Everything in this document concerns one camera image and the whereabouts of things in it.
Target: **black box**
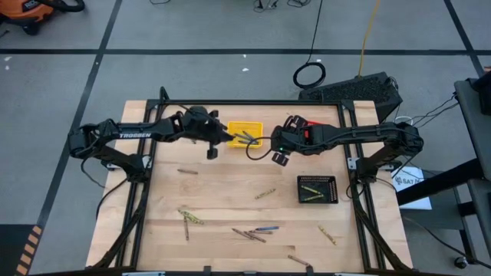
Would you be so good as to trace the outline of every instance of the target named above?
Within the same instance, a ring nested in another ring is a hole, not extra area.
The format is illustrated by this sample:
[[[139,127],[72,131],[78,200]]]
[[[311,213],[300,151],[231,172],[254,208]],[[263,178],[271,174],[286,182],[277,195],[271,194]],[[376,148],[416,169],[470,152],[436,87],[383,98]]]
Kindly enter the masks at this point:
[[[318,194],[303,189],[302,186],[314,189],[324,195],[319,199],[304,201]],[[321,203],[335,204],[338,203],[338,189],[336,187],[336,178],[334,176],[297,176],[298,202],[300,203]]]
[[[322,103],[372,100],[375,102],[379,123],[402,103],[397,88],[385,72],[303,90],[298,95],[298,99]]]

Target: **yellow tray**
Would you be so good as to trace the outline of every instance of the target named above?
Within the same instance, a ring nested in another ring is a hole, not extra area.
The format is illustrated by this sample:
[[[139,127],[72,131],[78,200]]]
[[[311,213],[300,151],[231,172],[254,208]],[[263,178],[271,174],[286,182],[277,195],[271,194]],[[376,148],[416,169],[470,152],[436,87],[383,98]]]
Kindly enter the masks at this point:
[[[254,138],[262,136],[262,123],[260,122],[229,122],[227,124],[227,127],[229,128],[230,135],[234,135],[236,133],[244,135],[243,131],[246,131]],[[247,147],[247,144],[239,143],[239,140],[243,140],[243,139],[240,137],[236,137],[234,138],[234,140],[227,142],[227,145],[229,147],[235,147],[235,148]],[[258,142],[259,145],[251,144],[249,148],[253,148],[253,149],[260,148],[262,146],[262,140],[258,140]]]

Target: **orange object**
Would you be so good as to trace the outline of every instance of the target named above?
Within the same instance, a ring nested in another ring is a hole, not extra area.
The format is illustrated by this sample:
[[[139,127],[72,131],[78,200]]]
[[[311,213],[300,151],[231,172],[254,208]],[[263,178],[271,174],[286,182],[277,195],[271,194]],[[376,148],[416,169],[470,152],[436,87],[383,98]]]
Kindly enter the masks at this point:
[[[28,35],[39,32],[40,23],[48,20],[55,10],[81,12],[84,0],[75,0],[76,5],[67,5],[62,0],[0,0],[0,22],[21,26]]]

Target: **wooden table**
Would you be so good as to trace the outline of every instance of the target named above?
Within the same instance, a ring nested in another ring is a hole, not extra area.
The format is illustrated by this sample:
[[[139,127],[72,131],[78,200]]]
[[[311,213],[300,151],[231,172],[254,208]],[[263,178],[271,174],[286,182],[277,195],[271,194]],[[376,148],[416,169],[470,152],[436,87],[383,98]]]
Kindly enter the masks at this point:
[[[127,101],[122,121],[140,122],[144,107],[145,101]],[[220,105],[206,108],[219,110],[219,118],[225,124],[261,121],[265,135],[276,125],[282,125],[289,115],[296,114],[339,127],[337,108],[330,106]],[[355,108],[359,125],[377,123],[372,102],[355,102]],[[178,110],[182,109],[169,106],[163,116],[168,117]],[[349,125],[349,116],[345,117]],[[137,144],[136,140],[118,140],[116,149],[135,153]],[[364,153],[369,156],[381,147],[381,143],[365,144]],[[305,271],[305,266],[287,258],[294,255],[312,264],[315,272],[363,271],[353,205],[344,193],[349,181],[342,146],[320,156],[293,153],[286,167],[273,163],[271,156],[251,161],[244,149],[232,149],[226,144],[218,145],[218,158],[207,160],[207,148],[207,143],[193,144],[190,140],[158,144],[138,270],[202,271],[203,266],[211,265],[212,271]],[[265,140],[265,145],[251,150],[251,154],[260,156],[268,148],[269,141]],[[191,169],[199,175],[183,174],[177,169]],[[299,204],[298,175],[335,176],[339,203]],[[124,177],[121,170],[109,172],[106,192]],[[378,177],[391,182],[388,172],[379,172]],[[87,265],[97,262],[120,234],[129,186],[118,189],[102,205]],[[276,188],[271,195],[254,199],[271,188]],[[382,236],[400,259],[412,266],[394,190],[381,182],[372,184],[371,188]],[[205,222],[205,225],[189,223],[189,241],[185,239],[183,217],[177,209],[188,210]],[[271,225],[280,229],[274,235],[262,236],[267,243],[245,239],[231,230]],[[338,244],[333,245],[319,231],[318,225],[323,225]],[[376,267],[373,242],[368,233],[367,240],[372,267]],[[132,244],[130,237],[126,264]]]

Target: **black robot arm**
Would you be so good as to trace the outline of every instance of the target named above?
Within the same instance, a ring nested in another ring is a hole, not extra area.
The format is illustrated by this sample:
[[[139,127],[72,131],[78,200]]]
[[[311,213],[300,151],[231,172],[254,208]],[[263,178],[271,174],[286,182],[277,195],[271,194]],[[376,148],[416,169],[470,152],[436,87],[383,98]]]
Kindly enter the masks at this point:
[[[416,127],[407,123],[382,123],[374,126],[335,127],[327,124],[308,125],[306,119],[289,117],[271,135],[273,161],[286,166],[287,155],[320,154],[337,145],[384,142],[384,147],[370,157],[356,161],[359,179],[374,182],[380,167],[399,156],[416,156],[423,149],[423,139]]]
[[[179,138],[209,142],[208,159],[217,157],[213,146],[233,140],[218,119],[218,111],[207,113],[204,107],[191,107],[186,113],[178,111],[155,123],[115,123],[112,119],[99,124],[86,124],[68,134],[70,155],[78,159],[94,157],[104,166],[113,164],[123,169],[128,181],[144,182],[148,177],[142,156],[127,155],[109,146],[112,140],[150,138],[172,143]]]

